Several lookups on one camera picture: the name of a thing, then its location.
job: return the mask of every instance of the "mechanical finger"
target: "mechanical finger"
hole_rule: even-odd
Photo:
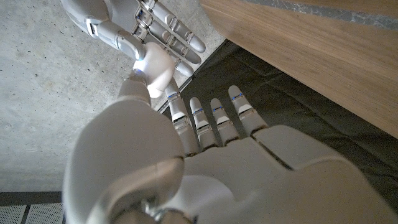
[[[200,53],[206,50],[206,45],[162,3],[155,0],[143,0],[142,3],[147,10],[152,11],[172,31],[187,41],[193,49]]]
[[[239,139],[239,134],[236,131],[234,124],[225,113],[221,102],[215,98],[211,100],[210,105],[214,119],[216,120],[217,130],[221,136],[222,144],[226,146],[229,142]]]
[[[156,38],[158,38],[165,45],[170,46],[176,53],[185,57],[188,61],[199,64],[201,63],[201,58],[194,51],[186,47],[181,41],[179,41],[175,36],[173,36],[169,31],[167,31],[161,24],[157,21],[153,21],[149,26],[149,31]]]
[[[198,98],[193,97],[189,101],[189,104],[197,127],[199,143],[203,151],[211,147],[218,147],[213,129],[207,120],[206,114],[203,111]]]
[[[230,86],[228,94],[248,136],[268,127],[237,86]]]
[[[175,130],[182,141],[185,156],[194,156],[200,152],[195,133],[193,132],[191,121],[188,117],[187,109],[180,96],[177,83],[174,78],[166,88],[167,101],[169,102],[170,112]]]

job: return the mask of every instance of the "wooden panel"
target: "wooden panel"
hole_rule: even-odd
[[[201,0],[227,39],[398,138],[398,32],[238,0]]]
[[[287,2],[304,3],[314,6],[325,6],[337,9],[346,9],[354,12],[385,15],[398,18],[397,0],[285,0]]]

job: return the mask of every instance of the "concrete surface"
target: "concrete surface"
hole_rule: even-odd
[[[204,62],[224,38],[200,3],[161,1],[205,42]],[[60,1],[0,3],[0,192],[59,191],[78,133],[116,98],[132,60],[83,33]]]

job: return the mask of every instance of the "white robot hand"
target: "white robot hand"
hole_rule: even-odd
[[[165,60],[183,75],[190,77],[193,69],[184,59],[194,64],[201,63],[201,58],[194,50],[204,52],[204,43],[156,0],[62,0],[62,4],[72,21],[87,34],[101,39],[136,61],[144,60],[139,67],[148,68],[147,63],[158,67],[157,62]],[[180,36],[185,44],[173,34]],[[158,58],[155,62],[146,59],[148,47],[145,46],[149,42],[156,43],[166,52],[155,54]],[[143,72],[150,77],[160,76],[146,70]],[[147,80],[151,97],[160,95],[159,91],[152,92],[151,88],[164,91],[164,83],[168,84],[167,80],[171,79],[172,73],[168,73],[166,77],[158,80],[161,85]]]
[[[398,222],[358,168],[297,130],[268,128],[238,87],[229,97],[249,137],[213,99],[218,142],[192,98],[198,146],[175,81],[171,123],[150,108],[144,77],[136,70],[80,134],[63,185],[69,223]]]

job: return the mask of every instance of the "dark fabric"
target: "dark fabric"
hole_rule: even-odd
[[[188,111],[190,98],[201,101],[214,130],[210,101],[218,98],[246,136],[228,97],[231,85],[241,89],[269,126],[291,126],[344,155],[398,212],[397,139],[231,42],[209,59],[181,96]],[[169,109],[164,114],[170,117]]]

